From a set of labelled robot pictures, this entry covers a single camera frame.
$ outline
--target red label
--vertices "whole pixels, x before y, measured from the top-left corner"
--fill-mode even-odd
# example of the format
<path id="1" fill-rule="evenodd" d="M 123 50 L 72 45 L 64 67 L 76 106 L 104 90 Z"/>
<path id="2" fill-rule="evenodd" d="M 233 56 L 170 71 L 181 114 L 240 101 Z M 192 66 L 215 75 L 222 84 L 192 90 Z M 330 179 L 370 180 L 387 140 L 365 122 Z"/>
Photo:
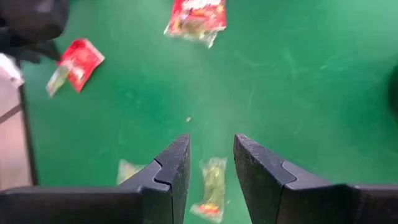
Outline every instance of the red label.
<path id="1" fill-rule="evenodd" d="M 69 69 L 68 79 L 79 93 L 104 56 L 87 39 L 75 40 L 62 55 L 60 66 Z"/>
<path id="2" fill-rule="evenodd" d="M 202 20 L 206 30 L 223 30 L 226 28 L 225 0 L 175 0 L 170 31 L 178 33 L 178 25 L 185 20 Z"/>

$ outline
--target red snack bag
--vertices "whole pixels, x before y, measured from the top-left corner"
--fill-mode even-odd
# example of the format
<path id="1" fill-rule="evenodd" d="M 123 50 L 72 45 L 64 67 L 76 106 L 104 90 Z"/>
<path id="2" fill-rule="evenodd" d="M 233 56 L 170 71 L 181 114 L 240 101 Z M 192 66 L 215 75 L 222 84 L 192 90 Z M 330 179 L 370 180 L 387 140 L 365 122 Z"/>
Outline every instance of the red snack bag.
<path id="1" fill-rule="evenodd" d="M 88 39 L 80 39 L 73 41 L 62 55 L 59 66 L 65 66 L 69 69 L 68 79 L 75 90 L 80 93 L 94 69 L 104 59 L 105 57 Z"/>
<path id="2" fill-rule="evenodd" d="M 165 34 L 204 42 L 209 48 L 226 28 L 226 0 L 175 0 Z"/>

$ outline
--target candy wrapper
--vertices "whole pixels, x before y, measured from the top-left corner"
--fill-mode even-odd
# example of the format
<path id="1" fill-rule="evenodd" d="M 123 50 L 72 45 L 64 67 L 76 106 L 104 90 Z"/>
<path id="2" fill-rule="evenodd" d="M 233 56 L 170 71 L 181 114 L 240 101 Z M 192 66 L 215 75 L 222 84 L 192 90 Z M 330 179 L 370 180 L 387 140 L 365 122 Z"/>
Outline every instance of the candy wrapper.
<path id="1" fill-rule="evenodd" d="M 211 158 L 202 166 L 205 193 L 201 204 L 192 205 L 191 212 L 215 223 L 223 220 L 226 158 Z"/>
<path id="2" fill-rule="evenodd" d="M 132 165 L 125 161 L 124 159 L 121 159 L 119 161 L 119 172 L 118 172 L 118 179 L 117 183 L 118 185 L 123 183 L 124 181 L 130 179 L 130 177 L 134 176 L 136 173 L 140 172 L 145 166 L 142 165 Z"/>
<path id="3" fill-rule="evenodd" d="M 213 45 L 217 32 L 226 28 L 225 0 L 175 0 L 165 34 Z"/>
<path id="4" fill-rule="evenodd" d="M 104 61 L 102 55 L 87 39 L 75 40 L 62 55 L 58 68 L 47 84 L 50 96 L 65 83 L 66 77 L 79 93 L 94 69 Z"/>

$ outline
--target green surface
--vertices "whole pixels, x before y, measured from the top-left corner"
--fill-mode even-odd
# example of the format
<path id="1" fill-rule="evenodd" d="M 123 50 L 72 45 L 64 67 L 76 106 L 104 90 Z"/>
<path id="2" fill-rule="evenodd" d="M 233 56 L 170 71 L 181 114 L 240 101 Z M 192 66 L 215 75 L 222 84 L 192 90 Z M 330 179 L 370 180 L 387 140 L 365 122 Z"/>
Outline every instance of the green surface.
<path id="1" fill-rule="evenodd" d="M 249 223 L 235 133 L 333 182 L 398 183 L 387 105 L 398 1 L 229 1 L 210 50 L 163 36 L 172 3 L 72 1 L 61 50 L 86 37 L 106 56 L 81 94 L 66 84 L 50 99 L 55 62 L 25 65 L 42 185 L 114 185 L 120 159 L 148 164 L 182 133 L 192 135 L 187 211 L 202 198 L 199 161 L 228 158 L 225 223 Z"/>

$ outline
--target green table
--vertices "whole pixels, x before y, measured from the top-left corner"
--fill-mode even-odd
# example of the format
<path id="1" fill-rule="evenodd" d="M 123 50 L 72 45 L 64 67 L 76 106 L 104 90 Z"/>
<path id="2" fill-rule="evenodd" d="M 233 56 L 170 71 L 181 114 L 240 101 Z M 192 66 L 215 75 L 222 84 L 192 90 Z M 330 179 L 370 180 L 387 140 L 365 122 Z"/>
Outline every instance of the green table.
<path id="1" fill-rule="evenodd" d="M 40 184 L 114 185 L 120 159 L 148 164 L 182 133 L 192 135 L 187 211 L 202 198 L 199 162 L 228 158 L 225 223 L 249 223 L 235 133 L 332 182 L 398 183 L 387 104 L 398 1 L 229 1 L 210 50 L 163 36 L 172 4 L 71 1 L 61 50 L 86 37 L 106 60 L 81 94 L 66 84 L 54 99 L 55 62 L 24 66 Z"/>

